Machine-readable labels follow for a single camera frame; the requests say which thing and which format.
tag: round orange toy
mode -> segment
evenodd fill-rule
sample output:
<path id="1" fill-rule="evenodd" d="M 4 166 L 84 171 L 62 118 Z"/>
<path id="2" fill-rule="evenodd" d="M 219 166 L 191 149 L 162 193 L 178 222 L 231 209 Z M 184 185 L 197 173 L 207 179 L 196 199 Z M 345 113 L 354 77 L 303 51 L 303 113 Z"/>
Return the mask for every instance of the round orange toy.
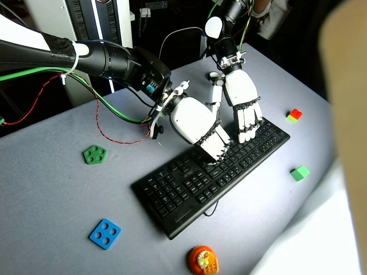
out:
<path id="1" fill-rule="evenodd" d="M 219 263 L 213 249 L 195 246 L 188 254 L 188 265 L 194 275 L 213 275 L 219 272 Z"/>

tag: dark background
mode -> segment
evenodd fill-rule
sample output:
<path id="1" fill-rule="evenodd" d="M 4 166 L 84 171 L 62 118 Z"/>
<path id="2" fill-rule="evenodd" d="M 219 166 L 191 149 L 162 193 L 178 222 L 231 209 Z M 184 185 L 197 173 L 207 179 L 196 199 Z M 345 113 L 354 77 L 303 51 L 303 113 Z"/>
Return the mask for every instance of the dark background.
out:
<path id="1" fill-rule="evenodd" d="M 32 27 L 26 6 L 19 0 L 2 0 L 9 8 L 24 18 Z M 145 2 L 130 0 L 130 10 L 135 14 L 132 21 L 132 39 L 134 46 L 142 46 L 155 55 L 165 37 L 178 29 L 197 26 L 204 28 L 209 10 L 213 6 L 210 0 L 168 0 L 168 8 L 152 10 L 147 19 L 146 29 L 138 35 L 139 8 Z M 327 99 L 317 42 L 320 26 L 325 17 L 342 0 L 292 0 L 291 11 L 272 40 L 267 41 L 256 34 L 257 22 L 252 19 L 245 42 L 265 54 L 283 69 L 298 78 L 316 93 Z M 14 16 L 0 8 L 0 13 L 16 21 Z M 239 43 L 247 18 L 240 18 L 233 30 L 236 43 Z M 201 32 L 190 29 L 172 34 L 162 49 L 161 60 L 175 69 L 199 59 Z M 15 121 L 32 105 L 44 82 L 52 73 L 32 75 L 16 80 L 0 82 L 0 115 L 6 121 Z M 0 127 L 0 136 L 7 135 L 23 127 L 54 116 L 72 108 L 63 86 L 58 79 L 53 80 L 45 89 L 32 114 L 23 123 Z"/>

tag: gray table surface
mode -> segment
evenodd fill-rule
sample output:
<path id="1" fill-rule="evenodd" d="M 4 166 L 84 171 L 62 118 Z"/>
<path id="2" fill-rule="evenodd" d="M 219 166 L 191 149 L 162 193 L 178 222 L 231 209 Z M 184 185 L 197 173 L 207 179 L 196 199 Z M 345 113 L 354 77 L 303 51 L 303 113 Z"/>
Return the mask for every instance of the gray table surface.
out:
<path id="1" fill-rule="evenodd" d="M 185 256 L 199 244 L 216 251 L 221 274 L 249 273 L 327 172 L 335 149 L 330 105 L 249 45 L 244 49 L 265 117 L 291 139 L 220 199 L 212 217 L 199 217 L 170 241 L 130 185 L 190 145 L 168 119 L 159 142 L 109 142 L 96 127 L 93 101 L 0 139 L 0 274 L 189 274 Z M 187 94 L 206 101 L 211 70 L 207 58 L 174 70 L 172 81 L 190 80 Z M 148 111 L 127 90 L 107 99 L 136 118 Z M 303 112 L 296 124 L 286 119 L 293 108 Z M 233 120 L 225 100 L 221 117 Z M 100 121 L 114 139 L 145 134 L 104 106 Z M 104 164 L 85 164 L 82 152 L 93 144 L 108 149 Z M 290 171 L 301 164 L 311 174 L 296 182 Z M 110 250 L 88 239 L 103 218 L 123 230 Z"/>

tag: white hand cover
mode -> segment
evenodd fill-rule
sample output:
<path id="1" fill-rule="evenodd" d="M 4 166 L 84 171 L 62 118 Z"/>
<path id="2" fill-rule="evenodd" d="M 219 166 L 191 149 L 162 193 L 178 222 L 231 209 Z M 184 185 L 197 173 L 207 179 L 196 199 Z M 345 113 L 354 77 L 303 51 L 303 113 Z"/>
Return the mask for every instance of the white hand cover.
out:
<path id="1" fill-rule="evenodd" d="M 192 97 L 184 97 L 173 109 L 170 121 L 189 143 L 197 143 L 213 159 L 222 160 L 230 138 L 205 105 Z"/>
<path id="2" fill-rule="evenodd" d="M 225 76 L 225 95 L 239 125 L 239 142 L 249 141 L 263 120 L 254 83 L 243 70 L 230 72 Z"/>

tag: red block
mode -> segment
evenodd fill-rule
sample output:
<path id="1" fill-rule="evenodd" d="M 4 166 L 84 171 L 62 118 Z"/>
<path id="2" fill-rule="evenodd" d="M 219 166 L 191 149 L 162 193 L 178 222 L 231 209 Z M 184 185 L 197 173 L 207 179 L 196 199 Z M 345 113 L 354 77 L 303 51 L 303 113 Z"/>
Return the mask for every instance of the red block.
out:
<path id="1" fill-rule="evenodd" d="M 292 117 L 294 117 L 295 119 L 299 119 L 301 116 L 302 116 L 302 112 L 300 112 L 299 110 L 297 110 L 297 109 L 294 109 L 291 113 L 290 113 L 290 115 L 292 116 Z"/>

